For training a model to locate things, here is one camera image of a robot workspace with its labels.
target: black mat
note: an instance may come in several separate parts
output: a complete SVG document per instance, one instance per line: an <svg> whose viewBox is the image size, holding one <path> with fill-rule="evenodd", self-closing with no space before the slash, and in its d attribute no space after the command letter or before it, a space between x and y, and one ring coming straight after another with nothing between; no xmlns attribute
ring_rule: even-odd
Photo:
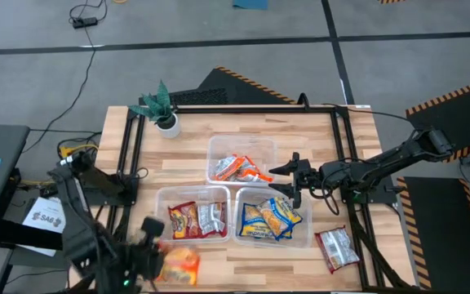
<svg viewBox="0 0 470 294"><path fill-rule="evenodd" d="M222 66L211 70L199 89L209 87L235 87L234 104L240 105L288 105L296 102L283 94L259 84Z"/></svg>
<svg viewBox="0 0 470 294"><path fill-rule="evenodd" d="M235 87L230 85L170 93L172 103L177 105L230 105L236 104L236 97ZM142 97L139 105L144 105Z"/></svg>
<svg viewBox="0 0 470 294"><path fill-rule="evenodd" d="M470 154L470 85L406 110L415 128L443 130L454 145L452 161Z"/></svg>
<svg viewBox="0 0 470 294"><path fill-rule="evenodd" d="M459 179L398 178L420 287L470 292L470 191Z"/></svg>

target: wooden table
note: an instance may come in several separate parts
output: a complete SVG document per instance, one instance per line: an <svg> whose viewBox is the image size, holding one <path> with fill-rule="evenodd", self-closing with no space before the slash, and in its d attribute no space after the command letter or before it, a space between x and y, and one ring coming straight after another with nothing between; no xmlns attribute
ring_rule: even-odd
<svg viewBox="0 0 470 294"><path fill-rule="evenodd" d="M127 108L109 107L104 121L103 135L95 165L107 173L114 173L118 164L122 134L126 124ZM353 135L359 157L370 158L381 152L378 133L372 114L350 113ZM271 136L277 142L277 161L287 163L294 151L308 158L312 166L337 159L335 141L329 114L180 114L182 132L175 139L162 138L150 122L146 122L141 145L139 167L149 169L149 176L140 182L139 196L131 210L129 234L134 234L146 216L153 216L155 193L158 189L178 185L206 183L206 151L208 140L214 135L250 133ZM343 122L339 122L344 146ZM133 126L129 150L133 150L136 127ZM277 181L287 182L288 177ZM236 190L231 190L234 203ZM313 231L347 225L346 207L339 201L340 215L331 214L322 200L311 198ZM415 280L406 250L406 243L398 216L383 204L370 205L379 250L390 265L408 283ZM108 211L102 211L100 221L106 225ZM201 264L197 287L164 285L161 291L329 291L360 290L356 265L350 265L330 274L324 257L313 239L305 249L257 248L226 243L198 247ZM375 285L370 255L364 248L368 277ZM79 278L71 274L71 284ZM146 283L145 290L150 290Z"/></svg>

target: snack bag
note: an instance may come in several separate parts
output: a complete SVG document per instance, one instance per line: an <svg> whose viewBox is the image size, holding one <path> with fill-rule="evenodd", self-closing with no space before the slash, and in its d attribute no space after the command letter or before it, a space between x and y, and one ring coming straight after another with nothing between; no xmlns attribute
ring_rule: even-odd
<svg viewBox="0 0 470 294"><path fill-rule="evenodd" d="M244 203L242 206L242 228L238 235L254 238L275 238L256 205L248 203ZM291 238L291 231L285 232L281 238Z"/></svg>
<svg viewBox="0 0 470 294"><path fill-rule="evenodd" d="M168 247L157 281L197 285L200 256L188 247Z"/></svg>
<svg viewBox="0 0 470 294"><path fill-rule="evenodd" d="M169 208L173 239L200 238L197 205L194 201Z"/></svg>
<svg viewBox="0 0 470 294"><path fill-rule="evenodd" d="M253 163L253 160L251 160L249 157L247 156L243 156L242 159L244 159L244 162L242 163L241 165L241 170L252 170L252 171L255 171L256 173L260 174L260 170L259 168L255 165L255 163Z"/></svg>
<svg viewBox="0 0 470 294"><path fill-rule="evenodd" d="M226 236L228 233L226 226L226 203L199 205L197 212L202 238L215 233L220 233L222 237Z"/></svg>
<svg viewBox="0 0 470 294"><path fill-rule="evenodd" d="M238 158L236 154L220 159L215 167L215 174L213 180L226 180L232 174L237 172L239 167L244 163L244 158Z"/></svg>
<svg viewBox="0 0 470 294"><path fill-rule="evenodd" d="M336 270L360 260L355 251L351 249L351 241L345 227L315 233L315 239L332 274Z"/></svg>
<svg viewBox="0 0 470 294"><path fill-rule="evenodd" d="M257 171L252 169L240 170L237 173L237 180L244 182L262 182L262 183L271 183L273 179L269 176L260 175Z"/></svg>
<svg viewBox="0 0 470 294"><path fill-rule="evenodd" d="M257 205L264 221L271 229L276 240L302 221L293 207L282 197L275 197Z"/></svg>

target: plastic container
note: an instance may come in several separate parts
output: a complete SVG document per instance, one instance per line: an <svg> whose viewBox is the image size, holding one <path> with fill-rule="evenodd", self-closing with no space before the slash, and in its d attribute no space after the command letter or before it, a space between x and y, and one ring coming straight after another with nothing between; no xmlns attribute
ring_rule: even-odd
<svg viewBox="0 0 470 294"><path fill-rule="evenodd" d="M171 228L168 207L176 207L182 203L195 201L197 205L213 202L226 202L226 222L228 232L225 237L220 234L212 234L206 238L178 239L174 240ZM221 243L229 240L232 231L232 214L229 189L223 186L189 186L189 187L166 187L157 191L155 204L157 218L164 222L164 231L161 239L168 243Z"/></svg>
<svg viewBox="0 0 470 294"><path fill-rule="evenodd" d="M274 175L268 172L269 169L277 167L277 144L274 139L265 136L212 136L208 143L206 160L208 184L237 187L268 186L268 183L213 180L219 160L232 154L251 158L263 175L274 178Z"/></svg>
<svg viewBox="0 0 470 294"><path fill-rule="evenodd" d="M235 200L235 211L233 212L233 239L235 242L241 245L253 247L311 247L313 238L311 201L309 197L304 195L302 195L302 205L299 209L295 209L303 219L293 227L293 238L282 238L279 241L276 241L271 238L253 238L251 236L238 235L242 228L242 207L244 203L260 204L277 196L283 197L293 205L292 200L287 199L284 194L274 189L242 188L238 190L237 198Z"/></svg>

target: white pot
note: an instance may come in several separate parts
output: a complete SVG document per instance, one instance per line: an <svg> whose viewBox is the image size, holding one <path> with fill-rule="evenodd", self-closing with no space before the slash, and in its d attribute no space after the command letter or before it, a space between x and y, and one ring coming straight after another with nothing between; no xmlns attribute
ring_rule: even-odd
<svg viewBox="0 0 470 294"><path fill-rule="evenodd" d="M175 124L173 125L173 127L165 130L165 129L161 129L158 125L155 125L157 129L159 130L159 132L161 133L161 136L168 138L168 139L175 138L177 137L177 135L180 134L179 117L177 117L175 114L173 114L173 116L175 117Z"/></svg>

